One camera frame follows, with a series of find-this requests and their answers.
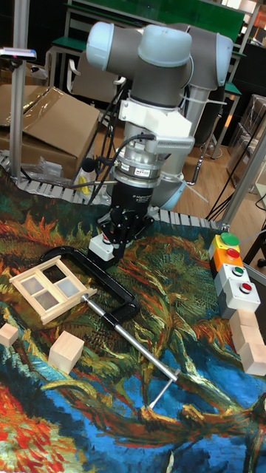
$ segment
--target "conveyor belt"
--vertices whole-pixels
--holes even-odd
[[[0,152],[0,165],[3,166],[6,171],[9,169],[9,156],[7,153],[8,152]],[[40,183],[34,180],[29,181],[25,177],[21,177],[21,182],[18,185],[18,188],[22,191],[29,192],[30,194],[37,194],[51,199],[63,199],[75,204],[86,205],[89,202],[89,200],[79,191],[64,188],[63,186],[53,186],[51,184]],[[98,203],[109,205],[110,201],[108,199],[103,200],[100,199],[100,197],[96,197],[95,204],[97,205]],[[153,214],[153,217],[155,220],[171,223],[172,225],[190,225],[194,227],[217,229],[216,223],[213,221],[209,222],[203,218],[198,219],[191,215],[178,214],[177,212],[163,209],[159,209],[159,211]]]

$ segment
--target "metal rod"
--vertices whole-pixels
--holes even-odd
[[[176,370],[174,372],[175,375],[179,375],[180,373],[180,369]],[[151,409],[154,408],[155,404],[159,401],[159,399],[162,397],[162,395],[166,392],[166,390],[169,388],[169,386],[172,384],[173,380],[172,379],[169,379],[168,383],[164,386],[164,388],[161,390],[161,392],[159,392],[158,396],[154,399],[153,402],[150,403],[149,407]]]
[[[16,0],[14,10],[13,47],[27,48],[30,0]],[[26,61],[12,74],[10,121],[10,174],[17,183],[21,176],[22,118]]]
[[[256,173],[262,164],[266,155],[266,128],[264,129],[262,136],[256,146],[256,149],[250,158],[250,162],[242,176],[242,179],[239,181],[235,192],[231,198],[231,201],[225,210],[225,213],[222,216],[222,219],[218,223],[218,229],[221,229],[224,226],[229,226],[239,207],[242,203],[245,195],[248,192],[248,189],[252,185],[254,179],[256,178]]]
[[[98,304],[93,302],[88,294],[84,294],[81,297],[82,302],[86,302],[89,307],[92,308],[93,311],[95,311],[99,316],[104,316],[106,313],[105,310],[103,310]],[[167,367],[164,363],[162,363],[156,356],[152,355],[152,353],[147,350],[141,343],[139,343],[134,337],[130,335],[129,332],[123,329],[121,325],[116,325],[115,330],[122,335],[134,348],[136,348],[140,353],[142,353],[145,358],[147,358],[149,361],[152,362],[152,364],[158,368],[161,372],[163,372],[164,375],[167,376],[167,378],[171,379],[171,382],[173,381],[174,383],[177,382],[177,375],[171,371],[169,367]]]

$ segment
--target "colorful patterned cloth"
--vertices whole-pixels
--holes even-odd
[[[0,326],[19,329],[0,346],[3,472],[266,472],[266,382],[246,375],[221,320],[208,262],[214,231],[156,222],[109,270],[141,310],[123,326],[173,370],[165,376],[79,304],[41,324],[9,278],[49,248],[86,252],[102,208],[19,191],[0,170]],[[106,310],[112,297],[66,262]],[[63,330],[85,341],[69,375],[47,363]]]

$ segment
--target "wooden floor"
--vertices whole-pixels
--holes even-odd
[[[95,153],[100,154],[100,148],[102,143],[102,134],[100,133],[95,144]],[[115,147],[117,148],[123,139],[123,127],[118,126],[115,133]],[[222,190],[225,182],[228,179],[228,172],[226,170],[226,164],[230,157],[226,147],[221,147],[222,156],[212,160],[205,156],[200,173],[197,179],[197,183],[193,186],[195,191],[199,192],[208,203],[200,199],[190,188],[185,188],[179,201],[174,207],[174,211],[180,212],[181,214],[187,214],[194,217],[206,218],[208,212],[211,210],[212,205],[215,203],[220,191]],[[197,160],[200,156],[200,150],[194,148],[192,153],[188,156],[184,168],[183,174],[185,180],[189,181],[193,177],[194,169],[197,164]],[[221,203],[234,191],[233,184],[229,182],[222,199]],[[231,224],[230,232],[239,237],[240,242],[247,239],[259,232],[262,228],[262,224],[266,217],[266,212],[259,210],[255,206],[255,202],[258,200],[258,196],[255,194],[247,193],[242,204],[237,211],[237,214]],[[250,239],[248,242],[243,242],[240,245],[241,256],[245,257],[246,253],[250,249],[252,243],[256,238]],[[262,252],[258,252],[257,257],[252,261],[251,266],[259,270],[256,266],[258,258],[263,258]],[[266,275],[266,268],[260,270]]]

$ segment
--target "wooden cube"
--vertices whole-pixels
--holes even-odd
[[[48,363],[69,374],[81,357],[83,346],[83,340],[64,331],[51,346]]]
[[[0,328],[0,344],[1,345],[4,345],[5,347],[10,348],[17,338],[18,338],[18,328],[10,324],[4,324],[3,327]]]
[[[239,353],[246,343],[264,345],[262,334],[258,327],[248,327],[247,325],[236,325],[232,331],[233,344],[236,353]]]
[[[250,310],[244,309],[237,309],[236,312],[230,318],[230,327],[232,332],[235,326],[237,325],[247,325],[247,327],[259,328],[255,312],[251,312]]]
[[[248,375],[266,375],[266,345],[246,343],[239,354]]]

